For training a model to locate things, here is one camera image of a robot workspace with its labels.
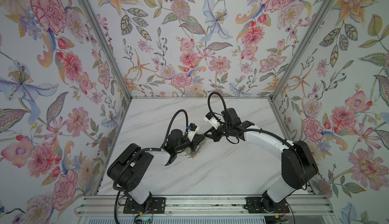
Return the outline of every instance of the black mounting plate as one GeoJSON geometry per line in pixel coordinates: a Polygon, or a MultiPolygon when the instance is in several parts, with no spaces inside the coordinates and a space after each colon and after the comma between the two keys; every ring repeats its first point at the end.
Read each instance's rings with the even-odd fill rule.
{"type": "MultiPolygon", "coordinates": [[[[261,203],[261,199],[262,197],[246,197],[246,205],[244,206],[244,208],[246,210],[249,211],[250,214],[254,214],[254,213],[267,213],[263,207],[262,207],[262,203],[261,203]]],[[[283,213],[283,210],[282,208],[280,207],[280,205],[282,207],[284,207],[284,210],[285,210],[285,213],[289,213],[289,205],[286,203],[286,200],[283,199],[280,203],[278,203],[278,205],[274,208],[274,212],[273,213],[280,213],[282,214],[283,213]]]]}
{"type": "MultiPolygon", "coordinates": [[[[166,198],[163,197],[152,197],[151,205],[153,206],[154,214],[164,214],[165,213],[165,204],[166,198]]],[[[139,214],[143,210],[139,210],[135,205],[134,200],[126,200],[123,213],[124,214],[139,214]]]]}

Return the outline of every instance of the black cable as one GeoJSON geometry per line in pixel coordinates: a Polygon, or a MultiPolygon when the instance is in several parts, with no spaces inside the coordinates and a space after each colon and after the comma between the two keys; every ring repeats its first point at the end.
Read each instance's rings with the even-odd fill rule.
{"type": "Polygon", "coordinates": [[[291,205],[286,201],[286,199],[285,199],[285,202],[289,205],[289,208],[290,208],[290,210],[291,210],[291,212],[292,212],[292,215],[293,215],[293,224],[296,224],[296,220],[294,219],[294,212],[293,212],[293,210],[292,210],[292,207],[291,207],[291,205]]]}
{"type": "Polygon", "coordinates": [[[172,120],[170,121],[170,124],[169,124],[169,127],[168,127],[168,131],[166,132],[165,139],[163,140],[163,144],[161,145],[161,149],[163,149],[163,148],[165,147],[166,141],[167,141],[168,136],[169,136],[170,127],[172,126],[175,117],[176,117],[177,114],[179,114],[180,112],[183,112],[183,113],[185,114],[185,118],[186,118],[186,129],[185,129],[185,142],[186,142],[186,139],[188,138],[188,126],[189,126],[189,123],[188,123],[188,114],[186,113],[186,111],[185,111],[184,109],[180,109],[180,110],[178,110],[178,111],[173,115],[172,120]]]}

